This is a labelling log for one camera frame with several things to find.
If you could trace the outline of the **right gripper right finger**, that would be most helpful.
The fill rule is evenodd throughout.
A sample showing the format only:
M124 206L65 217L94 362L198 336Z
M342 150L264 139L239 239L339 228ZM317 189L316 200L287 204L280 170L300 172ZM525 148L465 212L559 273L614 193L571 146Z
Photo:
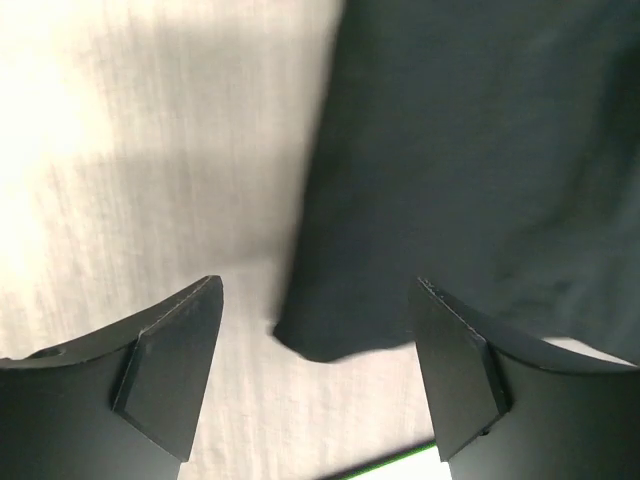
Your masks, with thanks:
M639 371L536 339L425 280L409 295L440 458L455 479L635 479Z

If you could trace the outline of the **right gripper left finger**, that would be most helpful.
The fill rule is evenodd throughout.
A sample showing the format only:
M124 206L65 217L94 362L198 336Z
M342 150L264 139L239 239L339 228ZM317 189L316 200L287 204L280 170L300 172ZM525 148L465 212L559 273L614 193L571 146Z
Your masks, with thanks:
M189 460L223 311L207 276L160 303L1 362L1 475L175 479Z

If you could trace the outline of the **black floral t shirt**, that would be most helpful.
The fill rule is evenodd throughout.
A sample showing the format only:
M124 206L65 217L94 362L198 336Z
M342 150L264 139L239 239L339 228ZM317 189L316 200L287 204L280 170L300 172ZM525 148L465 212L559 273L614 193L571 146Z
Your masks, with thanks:
M273 336L410 342L416 278L639 359L639 5L348 1Z

